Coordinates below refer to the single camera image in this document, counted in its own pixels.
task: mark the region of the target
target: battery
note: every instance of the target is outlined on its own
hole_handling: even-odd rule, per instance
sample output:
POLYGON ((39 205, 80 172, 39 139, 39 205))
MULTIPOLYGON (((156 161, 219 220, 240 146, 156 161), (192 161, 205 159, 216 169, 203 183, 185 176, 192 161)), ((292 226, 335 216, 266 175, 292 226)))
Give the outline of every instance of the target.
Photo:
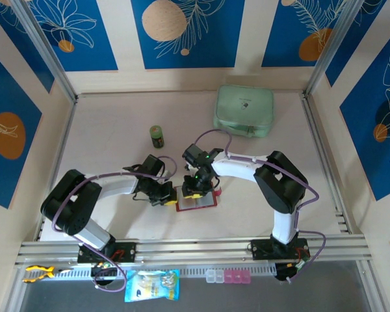
POLYGON ((155 148, 162 148, 164 146, 162 128, 159 125, 153 125, 149 132, 153 146, 155 148))

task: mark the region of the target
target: plastic packet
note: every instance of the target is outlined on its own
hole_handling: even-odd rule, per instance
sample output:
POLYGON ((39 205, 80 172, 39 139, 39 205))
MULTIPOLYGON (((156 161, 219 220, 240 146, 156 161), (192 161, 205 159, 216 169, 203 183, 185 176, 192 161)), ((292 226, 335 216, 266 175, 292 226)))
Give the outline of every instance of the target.
POLYGON ((124 302, 155 298, 179 299, 179 270, 127 271, 124 302))

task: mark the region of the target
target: wall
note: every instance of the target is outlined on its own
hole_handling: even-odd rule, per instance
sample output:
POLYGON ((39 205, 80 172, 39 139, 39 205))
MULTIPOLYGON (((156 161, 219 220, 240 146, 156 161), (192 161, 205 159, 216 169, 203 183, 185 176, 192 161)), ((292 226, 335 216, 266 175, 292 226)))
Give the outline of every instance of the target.
MULTIPOLYGON (((66 127, 72 104, 66 99, 58 84, 47 88, 25 61, 6 32, 0 26, 0 63, 8 71, 12 79, 21 87, 18 93, 10 84, 2 84, 2 88, 10 95, 16 106, 25 105, 19 96, 26 94, 37 107, 40 122, 37 129, 34 125, 34 138, 27 153, 23 170, 18 179, 16 191, 9 205, 0 204, 0 305, 8 287, 11 285, 12 269, 22 241, 33 238, 33 232, 39 217, 39 207, 47 192, 51 179, 57 150, 66 127)), ((5 104, 0 98, 0 105, 5 104)), ((25 122, 26 142, 30 124, 25 122)))
MULTIPOLYGON (((367 238, 390 303, 390 194, 376 201, 339 108, 389 39, 390 0, 387 0, 336 82, 331 87, 328 79, 324 77, 313 94, 313 99, 339 171, 344 200, 367 238)), ((361 107, 361 118, 355 120, 356 125, 364 127, 372 122, 365 115, 365 107, 368 109, 370 104, 369 100, 355 102, 355 105, 361 107)), ((381 159, 375 158, 376 152, 372 150, 371 157, 381 162, 381 159)))
POLYGON ((303 90, 337 21, 342 8, 337 4, 343 2, 315 0, 322 11, 316 10, 314 20, 331 3, 337 11, 335 17, 312 27, 310 19, 300 21, 301 8, 292 0, 214 0, 210 4, 217 11, 207 10, 208 14, 202 13, 206 10, 203 1, 174 1, 183 11, 184 5, 201 8, 194 31, 187 33, 187 27, 178 37, 182 40, 175 42, 172 39, 182 27, 183 15, 169 0, 61 1, 69 2, 69 7, 77 3, 76 13, 87 16, 80 23, 71 21, 81 28, 82 37, 75 33, 77 29, 64 26, 63 31, 56 30, 44 21, 44 16, 51 14, 38 7, 55 1, 34 0, 29 5, 77 93, 216 90, 223 83, 303 90), (97 8, 91 8, 94 1, 97 8), (152 15, 142 22, 146 11, 152 15), (319 45, 315 33, 320 34, 319 45))

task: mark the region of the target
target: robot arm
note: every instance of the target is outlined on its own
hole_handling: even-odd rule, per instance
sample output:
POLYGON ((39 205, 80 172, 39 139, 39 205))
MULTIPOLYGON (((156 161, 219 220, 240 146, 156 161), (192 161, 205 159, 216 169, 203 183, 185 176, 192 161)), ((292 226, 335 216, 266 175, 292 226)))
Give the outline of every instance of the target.
MULTIPOLYGON (((71 198, 58 217, 57 226, 66 234, 77 237, 93 248, 111 256, 115 252, 115 238, 96 224, 90 217, 98 200, 118 194, 143 192, 152 205, 174 204, 177 200, 172 182, 161 183, 151 177, 159 175, 164 163, 149 155, 143 164, 124 168, 136 175, 118 175, 88 182, 79 189, 76 198, 71 198)), ((59 181, 41 207, 41 213, 52 220, 68 194, 86 177, 77 170, 68 171, 59 181)))
POLYGON ((211 180, 214 177, 230 176, 256 182, 268 204, 274 209, 272 238, 282 245, 288 245, 297 237, 294 224, 296 208, 306 190, 291 178, 263 164, 264 161, 273 163, 307 183, 306 178, 284 154, 275 151, 270 156, 230 154, 228 157, 222 149, 213 149, 207 153, 192 144, 184 152, 183 158, 187 161, 188 169, 197 169, 194 175, 184 177, 184 197, 197 198, 211 192, 211 180))

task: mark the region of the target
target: white floor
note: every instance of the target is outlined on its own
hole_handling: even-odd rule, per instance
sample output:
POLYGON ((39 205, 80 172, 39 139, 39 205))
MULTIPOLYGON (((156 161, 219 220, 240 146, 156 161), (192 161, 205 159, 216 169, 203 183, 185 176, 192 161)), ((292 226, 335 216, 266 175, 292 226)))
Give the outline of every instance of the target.
MULTIPOLYGON (((141 163, 148 154, 173 157, 179 170, 172 179, 180 185, 185 171, 184 150, 202 132, 213 127, 215 92, 162 92, 81 98, 58 173, 69 169, 84 174, 115 172, 141 163), (151 145, 149 128, 160 125, 165 146, 151 145)), ((266 138, 235 136, 230 151, 269 155, 282 151, 307 177, 320 200, 305 207, 299 227, 339 234, 335 206, 315 149, 298 94, 275 94, 276 118, 266 138)), ((199 147, 223 148, 227 136, 205 136, 199 147)), ((131 196, 105 198, 97 203, 92 218, 117 239, 201 239, 269 235, 273 210, 255 183, 223 178, 218 207, 177 213, 175 207, 152 207, 131 196)), ((307 192, 306 198, 312 197, 307 192)), ((41 240, 70 239, 52 232, 46 220, 41 240)))

